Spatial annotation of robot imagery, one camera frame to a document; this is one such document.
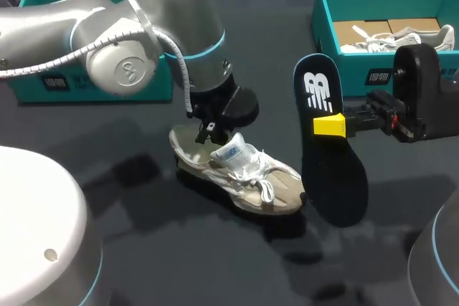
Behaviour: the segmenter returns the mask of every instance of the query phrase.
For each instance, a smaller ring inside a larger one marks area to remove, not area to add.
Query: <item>blue ring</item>
[[[442,211],[443,207],[440,208],[440,210],[438,211],[437,213],[437,216],[435,217],[435,220],[433,221],[433,225],[432,225],[432,246],[433,246],[433,253],[435,255],[435,258],[437,260],[437,263],[438,263],[438,266],[440,267],[440,270],[441,272],[443,273],[443,276],[445,276],[445,279],[448,281],[448,283],[450,284],[450,286],[454,289],[454,291],[456,293],[459,294],[459,288],[454,284],[454,282],[451,280],[450,276],[448,275],[448,273],[446,272],[442,262],[440,261],[440,255],[438,254],[438,250],[437,250],[437,244],[435,243],[435,226],[437,225],[437,219],[438,219],[438,215],[440,214],[440,212]]]
[[[87,302],[87,299],[89,298],[89,296],[93,292],[96,284],[98,283],[100,272],[102,271],[102,260],[103,260],[103,250],[102,250],[102,248],[100,248],[100,263],[99,263],[98,273],[95,275],[95,279],[94,279],[93,285],[89,289],[89,292],[87,292],[85,298],[82,300],[82,302],[80,302],[80,304],[78,306],[83,306]]]
[[[218,47],[220,47],[222,45],[222,43],[224,41],[224,34],[225,34],[225,31],[223,30],[222,38],[216,44],[214,44],[212,47],[210,47],[209,49],[206,49],[202,53],[199,53],[199,54],[187,55],[187,56],[184,57],[184,59],[185,60],[199,59],[200,57],[205,57],[206,55],[212,53],[216,48],[218,48]],[[168,57],[170,57],[172,59],[177,59],[177,57],[175,55],[172,55],[172,54],[169,54],[169,53],[164,53],[164,55],[167,55]]]

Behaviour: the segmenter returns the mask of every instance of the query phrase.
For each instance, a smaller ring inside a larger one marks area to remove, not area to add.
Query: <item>cardboard box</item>
[[[341,75],[344,97],[365,96],[375,88],[391,92],[394,52],[344,54],[340,46],[351,34],[339,33],[340,30],[349,26],[352,28],[350,23],[367,25],[373,21],[378,25],[387,21],[388,32],[397,32],[407,26],[431,30],[449,24],[456,29],[455,39],[458,41],[458,4],[459,0],[315,0],[313,36],[318,51],[335,61]],[[357,39],[357,42],[363,41],[363,38]],[[443,72],[450,73],[448,71],[459,68],[459,50],[438,54]],[[370,76],[375,72],[384,76],[389,74],[389,78],[374,82]]]
[[[393,34],[406,27],[420,31],[440,30],[440,25],[436,18],[389,19],[387,22]]]
[[[48,4],[59,0],[22,0],[20,6]],[[153,101],[172,100],[173,80],[164,57],[160,58],[155,77],[139,93],[129,97],[108,94],[97,88],[80,64],[69,64],[58,70],[39,75],[11,78],[8,86],[19,102],[99,102],[99,101]]]

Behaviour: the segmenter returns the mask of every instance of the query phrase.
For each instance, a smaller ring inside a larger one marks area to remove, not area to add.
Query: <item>black table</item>
[[[241,132],[297,170],[292,71],[314,51],[311,8],[299,5],[222,5],[235,76],[260,101]],[[358,134],[351,144],[368,173],[369,207],[360,224],[337,229],[310,204],[261,221],[234,211],[223,191],[178,180],[167,135],[188,121],[178,89],[171,104],[18,107],[0,85],[0,144],[55,159],[84,189],[112,306],[414,305],[407,255],[459,183],[459,138],[404,145]]]

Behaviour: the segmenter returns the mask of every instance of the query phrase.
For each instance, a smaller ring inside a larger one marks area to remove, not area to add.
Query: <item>screw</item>
[[[57,261],[57,252],[53,249],[46,249],[44,251],[44,258],[46,258],[50,262]]]

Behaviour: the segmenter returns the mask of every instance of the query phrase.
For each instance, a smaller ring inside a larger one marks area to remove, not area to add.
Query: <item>white sneaker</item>
[[[291,167],[245,143],[240,133],[224,146],[195,143],[197,125],[169,133],[179,169],[224,189],[232,202],[252,213],[291,214],[306,200],[301,176]]]
[[[454,28],[450,25],[446,24],[440,30],[432,30],[429,32],[422,32],[406,27],[393,34],[391,38],[398,40],[411,34],[418,35],[422,43],[427,43],[428,45],[434,47],[437,52],[454,50]]]
[[[341,47],[341,52],[343,53],[395,52],[398,47],[406,46],[408,44],[421,43],[420,36],[416,32],[406,33],[400,38],[396,38],[390,33],[375,34],[370,37],[357,25],[354,25],[352,29],[354,29],[357,34],[365,38],[365,42],[346,44]]]

